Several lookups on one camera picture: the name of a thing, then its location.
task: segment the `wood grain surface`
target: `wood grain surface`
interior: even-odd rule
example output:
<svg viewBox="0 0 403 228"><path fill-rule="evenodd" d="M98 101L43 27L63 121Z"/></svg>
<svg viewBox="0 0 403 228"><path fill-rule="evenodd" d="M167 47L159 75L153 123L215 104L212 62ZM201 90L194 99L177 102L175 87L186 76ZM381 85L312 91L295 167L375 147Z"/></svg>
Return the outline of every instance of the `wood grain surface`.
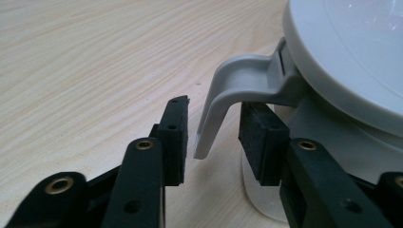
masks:
<svg viewBox="0 0 403 228"><path fill-rule="evenodd" d="M0 226L43 178L91 180L147 136L165 103L188 95L185 182L168 187L167 227L287 227L248 200L230 108L209 157L193 160L215 69L244 53L270 55L286 2L1 1Z"/></svg>

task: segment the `black plastic bracket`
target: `black plastic bracket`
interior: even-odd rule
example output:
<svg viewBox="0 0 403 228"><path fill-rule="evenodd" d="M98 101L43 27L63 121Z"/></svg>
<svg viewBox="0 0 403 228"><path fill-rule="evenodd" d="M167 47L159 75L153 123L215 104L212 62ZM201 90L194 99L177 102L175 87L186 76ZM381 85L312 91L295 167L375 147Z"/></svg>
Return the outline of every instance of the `black plastic bracket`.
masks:
<svg viewBox="0 0 403 228"><path fill-rule="evenodd" d="M380 176L375 200L394 227L403 227L403 173L388 172Z"/></svg>
<svg viewBox="0 0 403 228"><path fill-rule="evenodd" d="M289 133L266 104L242 103L239 139L260 185L279 185Z"/></svg>
<svg viewBox="0 0 403 228"><path fill-rule="evenodd" d="M150 136L128 146L121 166L89 182L75 172L42 180L7 227L164 227L164 187L184 179L188 103L187 96L170 100Z"/></svg>
<svg viewBox="0 0 403 228"><path fill-rule="evenodd" d="M293 177L283 178L280 196L291 227L392 227L320 143L293 139L289 145ZM306 208L290 196L303 196Z"/></svg>

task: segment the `mounting hole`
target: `mounting hole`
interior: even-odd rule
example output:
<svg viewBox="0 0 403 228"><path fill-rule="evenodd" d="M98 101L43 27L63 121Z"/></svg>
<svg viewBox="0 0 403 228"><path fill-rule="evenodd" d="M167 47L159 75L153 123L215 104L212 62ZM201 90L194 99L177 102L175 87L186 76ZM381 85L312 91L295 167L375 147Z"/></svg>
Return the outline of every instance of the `mounting hole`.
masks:
<svg viewBox="0 0 403 228"><path fill-rule="evenodd" d="M142 207L142 203L138 200L131 200L125 205L125 212L128 214L137 213Z"/></svg>
<svg viewBox="0 0 403 228"><path fill-rule="evenodd" d="M55 179L50 182L45 188L45 192L51 195L60 194L66 192L74 183L74 179L71 177L64 177Z"/></svg>
<svg viewBox="0 0 403 228"><path fill-rule="evenodd" d="M343 202L341 202L341 206L354 213L362 212L362 208L358 205L358 203L352 201L351 199L345 199Z"/></svg>
<svg viewBox="0 0 403 228"><path fill-rule="evenodd" d="M146 150L154 146L152 141L140 141L136 143L136 148Z"/></svg>
<svg viewBox="0 0 403 228"><path fill-rule="evenodd" d="M316 150L317 146L313 142L309 141L300 141L298 142L299 147L304 150Z"/></svg>
<svg viewBox="0 0 403 228"><path fill-rule="evenodd" d="M398 176L398 177L396 177L396 178L394 179L394 181L396 182L396 184L397 184L399 187L403 188L403 176Z"/></svg>

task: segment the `white lid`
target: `white lid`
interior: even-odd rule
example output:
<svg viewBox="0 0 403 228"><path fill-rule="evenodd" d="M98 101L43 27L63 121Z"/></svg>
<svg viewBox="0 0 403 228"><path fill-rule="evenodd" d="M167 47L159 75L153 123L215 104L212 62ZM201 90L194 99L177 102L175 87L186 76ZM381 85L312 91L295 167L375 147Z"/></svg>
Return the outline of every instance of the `white lid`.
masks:
<svg viewBox="0 0 403 228"><path fill-rule="evenodd" d="M403 136L403 0L290 0L287 46L329 103Z"/></svg>

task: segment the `handle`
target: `handle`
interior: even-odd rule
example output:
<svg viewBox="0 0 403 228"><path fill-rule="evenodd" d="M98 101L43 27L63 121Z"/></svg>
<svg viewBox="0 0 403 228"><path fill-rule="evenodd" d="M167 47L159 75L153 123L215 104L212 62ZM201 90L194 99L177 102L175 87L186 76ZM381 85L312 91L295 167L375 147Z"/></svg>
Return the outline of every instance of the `handle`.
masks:
<svg viewBox="0 0 403 228"><path fill-rule="evenodd" d="M205 159L228 108L239 102L297 106L308 86L281 39L272 56L241 55L222 63L208 91L196 136L195 159Z"/></svg>

